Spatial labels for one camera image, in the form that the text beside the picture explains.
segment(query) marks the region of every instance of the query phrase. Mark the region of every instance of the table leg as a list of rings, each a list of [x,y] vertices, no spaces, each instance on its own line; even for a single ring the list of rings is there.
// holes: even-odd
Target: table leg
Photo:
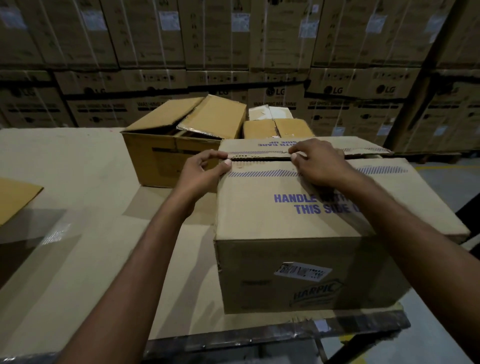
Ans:
[[[357,334],[324,364],[347,364],[383,340],[397,337],[400,330]]]

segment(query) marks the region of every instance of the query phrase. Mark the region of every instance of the person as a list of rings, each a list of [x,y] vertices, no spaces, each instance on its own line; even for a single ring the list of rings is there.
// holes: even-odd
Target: person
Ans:
[[[480,262],[353,169],[330,143],[310,139],[289,153],[303,178],[336,188],[360,208],[433,314],[472,360],[480,360]],[[211,158],[224,161],[204,170]],[[176,187],[58,363],[141,361],[180,227],[231,169],[227,158],[225,152],[207,150],[185,162]]]

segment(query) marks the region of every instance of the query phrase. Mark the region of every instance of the person's right arm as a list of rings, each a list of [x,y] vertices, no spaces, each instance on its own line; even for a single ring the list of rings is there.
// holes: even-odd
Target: person's right arm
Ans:
[[[329,142],[310,139],[289,152],[309,182],[336,188],[360,208],[428,308],[465,353],[480,361],[480,262],[352,168]]]

